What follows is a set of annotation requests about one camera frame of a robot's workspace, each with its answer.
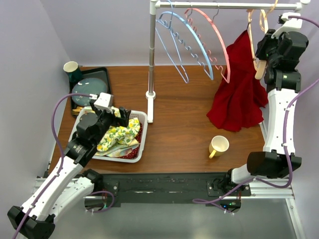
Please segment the light wooden hanger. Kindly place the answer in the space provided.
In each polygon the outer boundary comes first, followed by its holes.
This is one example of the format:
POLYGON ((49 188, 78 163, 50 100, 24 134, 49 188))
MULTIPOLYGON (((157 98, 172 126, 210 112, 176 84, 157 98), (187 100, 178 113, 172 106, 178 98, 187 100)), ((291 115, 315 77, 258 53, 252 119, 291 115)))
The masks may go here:
MULTIPOLYGON (((265 34, 269 30, 269 24, 268 24, 268 15, 275 10, 275 7, 278 4, 278 0, 275 0, 273 5, 269 10, 260 10, 259 14, 259 27, 261 31, 265 34)), ((256 71, 255 73, 255 79, 256 80, 261 80, 264 76, 264 72, 266 69, 266 61, 265 60, 259 60, 257 58, 257 46, 258 43, 254 40, 254 33, 252 30, 252 22, 253 22, 253 13, 256 12, 256 10, 253 9, 248 9, 248 26, 247 26, 247 32, 248 32, 248 37, 250 41, 250 49, 251 49, 251 55, 252 55, 252 62, 254 69, 256 71)))

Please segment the yellow lemon print garment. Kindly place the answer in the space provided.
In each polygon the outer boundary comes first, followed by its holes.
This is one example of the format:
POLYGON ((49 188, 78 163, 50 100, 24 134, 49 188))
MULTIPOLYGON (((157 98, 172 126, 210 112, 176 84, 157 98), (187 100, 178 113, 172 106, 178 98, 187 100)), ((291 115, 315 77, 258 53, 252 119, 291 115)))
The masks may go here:
POLYGON ((98 152, 107 152, 117 144, 128 146, 138 135, 139 131, 140 121, 138 118, 129 119, 127 127, 111 126, 102 137, 102 140, 97 146, 97 150, 98 152))

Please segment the pastel floral skirt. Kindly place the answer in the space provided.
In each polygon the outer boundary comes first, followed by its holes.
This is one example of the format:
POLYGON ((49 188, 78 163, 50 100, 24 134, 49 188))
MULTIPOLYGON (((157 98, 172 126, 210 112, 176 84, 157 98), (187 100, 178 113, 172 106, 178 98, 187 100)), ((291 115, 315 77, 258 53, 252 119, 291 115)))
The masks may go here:
POLYGON ((104 157, 123 157, 130 153, 132 153, 135 149, 140 146, 140 143, 133 139, 131 143, 128 145, 116 143, 115 145, 111 146, 107 151, 97 151, 95 156, 104 156, 104 157))

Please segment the red polka dot skirt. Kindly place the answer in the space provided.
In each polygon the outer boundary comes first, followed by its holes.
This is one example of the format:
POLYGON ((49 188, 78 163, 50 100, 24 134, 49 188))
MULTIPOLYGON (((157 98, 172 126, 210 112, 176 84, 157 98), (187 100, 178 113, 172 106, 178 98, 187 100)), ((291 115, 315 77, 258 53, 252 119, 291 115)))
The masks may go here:
POLYGON ((142 132, 143 132, 143 124, 140 123, 140 130, 139 130, 137 136, 135 137, 135 139, 137 140, 139 145, 137 145, 136 148, 132 149, 132 151, 129 154, 127 154, 125 156, 122 156, 120 158, 133 160, 133 159, 135 159, 137 157, 139 149, 140 149, 140 143, 141 143, 141 140, 142 140, 142 132))

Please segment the pink plastic hanger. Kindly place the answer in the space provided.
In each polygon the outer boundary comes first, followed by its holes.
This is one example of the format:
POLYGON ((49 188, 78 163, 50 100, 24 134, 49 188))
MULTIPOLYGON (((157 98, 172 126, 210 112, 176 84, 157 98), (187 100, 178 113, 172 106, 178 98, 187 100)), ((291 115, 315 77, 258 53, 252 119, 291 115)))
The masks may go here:
POLYGON ((224 39, 214 22, 214 18, 218 15, 218 12, 213 18, 210 18, 203 10, 191 5, 184 14, 186 16, 187 23, 195 32, 196 36, 200 40, 201 46, 205 50, 209 60, 208 66, 215 67, 215 69, 219 71, 222 79, 226 83, 230 83, 231 69, 229 55, 227 53, 224 39), (207 22, 206 25, 209 26, 209 30, 204 31, 197 27, 196 21, 194 21, 194 18, 191 17, 193 13, 201 15, 203 19, 205 19, 207 22))

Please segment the plain red garment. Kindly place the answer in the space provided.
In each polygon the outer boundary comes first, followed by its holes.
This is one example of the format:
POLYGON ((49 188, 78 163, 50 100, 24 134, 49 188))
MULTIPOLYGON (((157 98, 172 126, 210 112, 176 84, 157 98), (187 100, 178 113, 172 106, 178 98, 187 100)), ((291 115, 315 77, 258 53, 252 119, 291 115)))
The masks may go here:
POLYGON ((264 120, 261 108, 268 104, 268 98, 265 88, 255 79, 248 31, 243 31, 226 50, 230 82, 220 83, 206 116, 218 129, 238 132, 264 120))

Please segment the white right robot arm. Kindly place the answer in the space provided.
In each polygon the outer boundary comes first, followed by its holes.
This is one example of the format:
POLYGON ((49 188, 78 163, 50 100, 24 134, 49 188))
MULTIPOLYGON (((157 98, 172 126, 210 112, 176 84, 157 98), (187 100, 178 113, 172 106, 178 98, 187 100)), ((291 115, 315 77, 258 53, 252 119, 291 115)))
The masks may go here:
POLYGON ((301 90, 301 74, 296 70, 301 55, 308 47, 308 38, 297 31, 277 34, 270 29, 258 43, 256 56, 266 60, 265 83, 269 101, 267 137, 262 151, 251 152, 246 164, 230 169, 223 179, 213 182, 215 189, 232 196, 250 182, 270 185, 267 179, 288 178, 300 168, 302 159, 294 146, 294 116, 301 90))

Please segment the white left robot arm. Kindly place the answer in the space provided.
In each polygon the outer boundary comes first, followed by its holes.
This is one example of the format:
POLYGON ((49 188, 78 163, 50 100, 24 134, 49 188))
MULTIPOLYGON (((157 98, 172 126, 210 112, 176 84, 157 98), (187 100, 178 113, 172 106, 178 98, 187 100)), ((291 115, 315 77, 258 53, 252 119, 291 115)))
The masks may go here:
POLYGON ((107 104, 92 103, 92 112, 83 114, 56 167, 36 192, 8 211, 15 229, 14 238, 22 234, 28 239, 47 239, 61 216, 87 195, 103 191, 101 174, 85 171, 75 184, 68 184, 80 173, 97 152, 97 146, 112 126, 128 126, 130 110, 119 108, 119 115, 107 104))

